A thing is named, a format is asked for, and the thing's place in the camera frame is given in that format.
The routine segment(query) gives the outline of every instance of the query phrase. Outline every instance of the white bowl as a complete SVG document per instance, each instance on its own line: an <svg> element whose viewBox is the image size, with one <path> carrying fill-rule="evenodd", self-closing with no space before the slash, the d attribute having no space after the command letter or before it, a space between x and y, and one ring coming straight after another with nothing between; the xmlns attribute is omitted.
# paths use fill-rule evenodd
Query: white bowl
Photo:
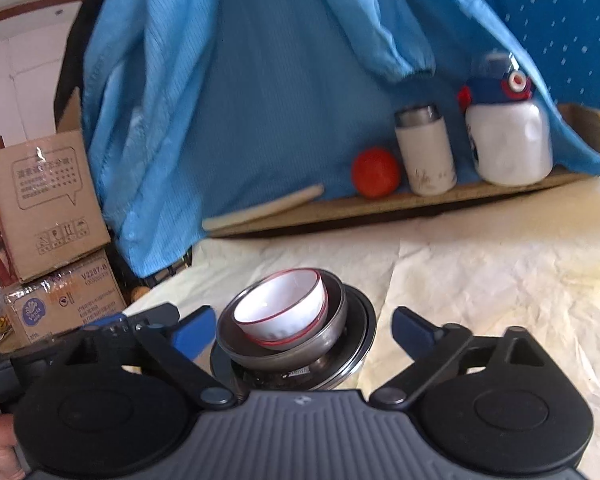
<svg viewBox="0 0 600 480"><path fill-rule="evenodd" d="M233 318L253 339L280 341L311 325L325 298L324 285L316 270L282 270L252 288L236 305Z"/></svg>
<svg viewBox="0 0 600 480"><path fill-rule="evenodd" d="M286 339L279 339L278 341L261 341L260 339L251 337L248 334L245 334L246 338L249 339L250 341L253 341L257 345L262 346L263 348L266 348L268 350L273 350L275 352L284 352L286 350L291 350L292 348L295 348L296 346L300 346L305 341L309 341L309 339L311 339L314 335L316 335L318 332L320 332L320 330L324 326L324 323L327 321L327 318L329 317L328 316L329 300L326 297L326 294L327 294L326 288L325 288L324 293L325 293L324 304L323 304L320 312L318 313L318 317L316 317L311 323L309 323L309 326L307 328L305 328L304 330L301 330L297 334L294 334L291 337L287 337Z"/></svg>

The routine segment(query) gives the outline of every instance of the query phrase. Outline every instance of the sticker label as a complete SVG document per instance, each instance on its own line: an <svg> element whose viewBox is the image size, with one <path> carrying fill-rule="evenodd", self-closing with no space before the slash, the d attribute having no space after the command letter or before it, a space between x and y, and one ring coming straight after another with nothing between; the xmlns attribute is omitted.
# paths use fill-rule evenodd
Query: sticker label
<svg viewBox="0 0 600 480"><path fill-rule="evenodd" d="M22 309L22 320L27 326L36 326L45 317L46 308L38 298L27 300Z"/></svg>
<svg viewBox="0 0 600 480"><path fill-rule="evenodd" d="M289 372L287 377L296 377L298 375L305 375L309 373L309 367L305 366L303 368L298 368L298 370L294 370L293 372Z"/></svg>

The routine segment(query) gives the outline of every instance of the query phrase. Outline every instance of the gray ribbed surface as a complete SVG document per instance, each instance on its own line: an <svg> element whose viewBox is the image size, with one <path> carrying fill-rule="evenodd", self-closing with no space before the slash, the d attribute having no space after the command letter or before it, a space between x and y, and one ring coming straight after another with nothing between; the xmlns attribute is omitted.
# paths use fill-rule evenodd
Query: gray ribbed surface
<svg viewBox="0 0 600 480"><path fill-rule="evenodd" d="M55 477L34 473L32 480ZM355 391L251 392L200 417L162 463L126 480L488 480L435 453L407 416L368 407ZM582 480L573 471L543 477Z"/></svg>

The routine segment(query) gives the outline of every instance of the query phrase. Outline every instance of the wooden shelf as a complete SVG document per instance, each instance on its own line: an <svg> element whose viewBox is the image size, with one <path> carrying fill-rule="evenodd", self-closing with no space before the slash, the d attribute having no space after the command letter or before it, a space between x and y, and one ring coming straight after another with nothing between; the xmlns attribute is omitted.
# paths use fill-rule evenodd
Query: wooden shelf
<svg viewBox="0 0 600 480"><path fill-rule="evenodd" d="M567 123L594 150L600 153L600 110L580 105L561 105L560 111ZM368 217L389 212L427 208L450 203L472 202L492 197L510 197L519 193L562 186L589 175L571 173L564 168L554 168L541 182L531 186L494 186L487 182L456 186L449 192L437 196L418 196L413 193L395 193L380 200L366 200L355 196L321 202L311 202L295 209L266 218L218 229L210 233L212 237L226 237L280 230L295 226L320 224L355 217Z"/></svg>

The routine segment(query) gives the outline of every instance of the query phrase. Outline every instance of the blue fabric backdrop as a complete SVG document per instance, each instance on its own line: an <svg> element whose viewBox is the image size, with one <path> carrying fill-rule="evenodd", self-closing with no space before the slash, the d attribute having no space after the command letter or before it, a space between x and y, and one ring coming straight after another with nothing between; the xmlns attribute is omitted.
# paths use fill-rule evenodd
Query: blue fabric backdrop
<svg viewBox="0 0 600 480"><path fill-rule="evenodd" d="M435 102L459 182L478 179L456 93L472 57L515 54L550 114L555 161L600 174L533 60L484 0L105 0L84 60L84 137L104 218L139 276L202 219L323 183L397 150L393 113Z"/></svg>

